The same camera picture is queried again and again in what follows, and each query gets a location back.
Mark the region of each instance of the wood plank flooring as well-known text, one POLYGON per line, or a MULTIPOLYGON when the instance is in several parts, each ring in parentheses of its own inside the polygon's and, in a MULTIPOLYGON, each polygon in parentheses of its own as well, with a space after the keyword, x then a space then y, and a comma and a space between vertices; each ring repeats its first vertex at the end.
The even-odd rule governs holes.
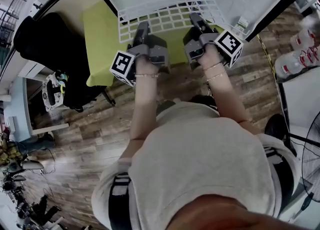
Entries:
MULTIPOLYGON (((261 32, 273 60, 291 50, 290 37, 299 31, 301 19, 290 7, 261 32)), ((281 105, 268 61, 256 38, 245 44, 242 58, 228 74, 254 125, 263 130, 267 120, 281 112, 281 105)), ((187 65, 173 67, 172 74, 162 76, 158 86, 159 102, 175 97, 188 100, 208 92, 202 72, 190 72, 187 65)), ((105 229, 93 216, 91 194, 103 169, 125 149, 134 108, 134 91, 128 85, 117 81, 109 93, 116 100, 114 108, 99 96, 82 113, 53 111, 35 119, 38 128, 65 122, 70 127, 54 132, 55 172, 45 177, 32 172, 23 174, 27 177, 23 183, 27 200, 38 202, 44 192, 49 193, 49 203, 62 209, 54 218, 62 215, 63 225, 72 230, 88 224, 94 229, 105 229)), ((54 169, 48 151, 34 153, 33 157, 44 164, 47 172, 54 169)))

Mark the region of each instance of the gray t-shirt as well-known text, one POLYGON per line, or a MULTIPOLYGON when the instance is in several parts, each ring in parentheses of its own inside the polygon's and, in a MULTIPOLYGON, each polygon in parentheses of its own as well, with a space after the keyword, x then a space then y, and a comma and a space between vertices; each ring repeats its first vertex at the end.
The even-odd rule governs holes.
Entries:
POLYGON ((252 135, 235 121, 219 118, 201 104, 178 103, 162 112, 156 128, 132 159, 121 159, 102 173, 92 195, 96 218, 111 228, 109 191, 114 176, 128 172, 133 229, 165 229, 187 203, 204 194, 238 200, 249 211, 278 216, 281 189, 265 149, 288 161, 298 184, 298 160, 271 136, 252 135))

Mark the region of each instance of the gold bracelet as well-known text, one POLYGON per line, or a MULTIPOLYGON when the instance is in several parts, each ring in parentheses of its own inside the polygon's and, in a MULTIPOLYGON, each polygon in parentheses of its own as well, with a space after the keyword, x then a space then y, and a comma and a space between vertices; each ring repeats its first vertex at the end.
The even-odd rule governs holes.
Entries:
POLYGON ((159 74, 135 74, 136 77, 150 77, 157 79, 159 77, 159 74))
POLYGON ((214 79, 214 78, 216 78, 216 77, 221 77, 221 76, 223 75, 223 73, 226 73, 226 71, 224 71, 224 72, 222 72, 222 73, 220 73, 220 74, 218 74, 218 75, 215 75, 215 76, 213 76, 213 77, 211 77, 211 78, 208 78, 206 81, 209 82, 210 80, 212 80, 212 79, 214 79))
POLYGON ((215 64, 215 65, 212 65, 211 67, 209 67, 209 68, 207 68, 207 69, 204 69, 204 71, 210 70, 210 69, 218 66, 220 63, 221 63, 221 62, 219 62, 219 63, 217 63, 217 64, 215 64))

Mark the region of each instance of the black strap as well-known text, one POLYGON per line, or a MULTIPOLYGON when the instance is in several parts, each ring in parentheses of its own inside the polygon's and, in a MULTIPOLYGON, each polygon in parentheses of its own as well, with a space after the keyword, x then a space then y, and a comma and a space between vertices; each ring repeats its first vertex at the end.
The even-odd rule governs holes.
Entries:
POLYGON ((120 173, 114 177, 109 194, 109 219, 112 230, 132 230, 129 209, 128 173, 120 173))
POLYGON ((290 168, 288 161, 280 154, 276 152, 276 150, 272 149, 270 153, 266 155, 268 158, 271 156, 278 156, 281 159, 280 163, 273 163, 275 171, 278 175, 280 186, 281 186, 281 194, 282 194, 282 201, 280 212, 289 204, 293 191, 294 191, 294 175, 290 168))

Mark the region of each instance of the black chair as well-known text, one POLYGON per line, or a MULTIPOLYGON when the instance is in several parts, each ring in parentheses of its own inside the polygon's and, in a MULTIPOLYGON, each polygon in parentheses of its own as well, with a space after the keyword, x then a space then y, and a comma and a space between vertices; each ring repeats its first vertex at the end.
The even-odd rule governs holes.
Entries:
POLYGON ((28 16, 19 26, 13 44, 23 58, 69 76, 63 99, 65 106, 81 112, 83 105, 100 93, 115 105, 105 86, 87 86, 90 70, 85 40, 71 32, 59 14, 50 13, 38 21, 28 16))

